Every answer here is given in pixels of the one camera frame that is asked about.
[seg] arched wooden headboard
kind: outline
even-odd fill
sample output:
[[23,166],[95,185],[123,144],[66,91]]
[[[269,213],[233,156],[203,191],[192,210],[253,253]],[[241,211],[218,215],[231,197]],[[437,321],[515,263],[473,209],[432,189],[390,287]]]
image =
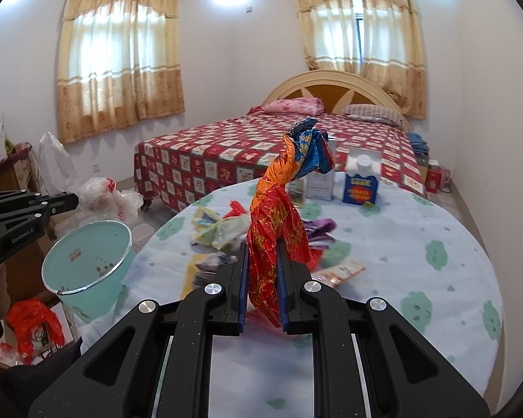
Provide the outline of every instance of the arched wooden headboard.
[[351,103],[380,105],[395,110],[401,116],[403,130],[411,131],[408,121],[393,99],[374,83],[358,75],[340,71],[304,72],[277,86],[263,105],[279,99],[296,97],[319,97],[327,113],[338,115]]

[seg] blue carton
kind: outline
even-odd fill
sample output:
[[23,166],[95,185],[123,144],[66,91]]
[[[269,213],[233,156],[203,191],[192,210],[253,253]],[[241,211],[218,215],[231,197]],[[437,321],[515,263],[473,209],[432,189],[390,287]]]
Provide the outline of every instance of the blue carton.
[[353,148],[345,165],[343,202],[373,207],[378,197],[381,153]]

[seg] white wall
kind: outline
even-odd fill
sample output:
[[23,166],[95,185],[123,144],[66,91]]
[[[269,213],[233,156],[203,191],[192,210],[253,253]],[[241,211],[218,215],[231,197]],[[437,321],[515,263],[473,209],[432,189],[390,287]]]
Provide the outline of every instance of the white wall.
[[[431,147],[432,157],[452,169],[461,116],[458,0],[416,0],[428,68],[428,119],[411,126]],[[246,6],[252,12],[246,13]],[[236,72],[233,113],[258,105],[277,85],[307,71],[294,0],[251,0],[233,18]]]
[[523,380],[523,11],[462,0],[462,117],[454,181],[486,244],[505,308],[501,403]]
[[[230,12],[212,0],[180,0],[180,57],[186,113],[148,120],[66,146],[82,177],[90,165],[115,180],[133,175],[134,146],[182,128],[227,118]],[[56,57],[65,0],[0,4],[0,111],[12,142],[33,146],[56,133]]]

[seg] curtain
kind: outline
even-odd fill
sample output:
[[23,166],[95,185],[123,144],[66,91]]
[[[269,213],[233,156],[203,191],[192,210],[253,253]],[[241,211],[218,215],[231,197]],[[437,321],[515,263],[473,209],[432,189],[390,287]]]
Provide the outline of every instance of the curtain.
[[358,73],[353,0],[295,0],[304,56],[310,69]]
[[68,0],[58,60],[62,142],[184,111],[179,0]]
[[361,75],[391,95],[403,114],[426,118],[426,73],[414,0],[363,0]]

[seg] blue gripper pad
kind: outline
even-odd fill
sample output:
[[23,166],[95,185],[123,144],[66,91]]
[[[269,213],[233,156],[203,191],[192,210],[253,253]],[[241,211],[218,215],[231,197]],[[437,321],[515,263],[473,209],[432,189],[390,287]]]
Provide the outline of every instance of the blue gripper pad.
[[248,249],[244,256],[244,265],[240,278],[240,294],[238,295],[238,328],[240,333],[244,333],[244,325],[246,324],[246,308],[248,305],[248,280],[250,278],[250,255]]
[[289,304],[285,273],[283,272],[283,263],[280,256],[277,256],[277,298],[279,300],[279,322],[281,327],[283,327],[283,332],[286,333],[289,328]]

